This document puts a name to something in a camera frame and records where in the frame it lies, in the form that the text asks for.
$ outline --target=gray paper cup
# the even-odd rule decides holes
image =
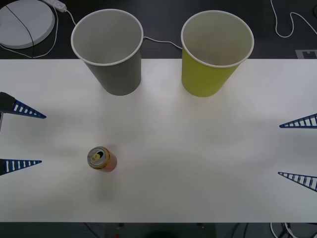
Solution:
[[[141,23],[128,12],[104,9],[81,19],[71,34],[74,53],[109,93],[132,93],[141,82]]]

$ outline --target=black cable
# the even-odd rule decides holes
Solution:
[[[317,11],[316,11],[316,7],[317,7],[317,4],[313,7],[313,15],[314,17],[317,18]]]
[[[284,227],[284,223],[281,223],[281,226],[283,230],[281,234],[278,236],[278,238],[282,238],[287,233],[287,229]]]
[[[287,226],[288,226],[289,229],[291,229],[291,224],[290,223],[287,223]]]
[[[244,228],[243,238],[246,238],[246,233],[247,233],[248,225],[249,225],[249,223],[247,223],[246,227]]]
[[[33,41],[33,38],[32,38],[32,36],[31,36],[31,33],[30,33],[30,31],[29,31],[29,29],[23,24],[23,22],[13,13],[13,11],[11,11],[11,9],[6,5],[6,8],[8,8],[9,9],[9,11],[22,23],[22,25],[25,27],[25,29],[28,31],[28,33],[29,33],[29,35],[30,35],[30,37],[31,37],[31,41],[32,41],[32,59],[33,59],[33,57],[34,57],[34,41]]]
[[[87,223],[84,222],[84,224],[85,224],[85,226],[90,230],[90,232],[91,232],[96,238],[100,238],[99,235],[97,235],[97,234],[87,225]]]
[[[231,234],[231,238],[233,238],[238,226],[240,225],[240,223],[236,224],[235,227],[233,228],[232,234]]]

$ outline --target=white tabletop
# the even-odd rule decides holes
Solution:
[[[0,91],[47,116],[4,115],[0,158],[42,160],[0,177],[0,222],[311,222],[317,193],[317,60],[244,62],[209,98],[181,84],[180,59],[144,59],[142,83],[108,94],[76,59],[0,60]],[[91,169],[103,145],[111,173]]]

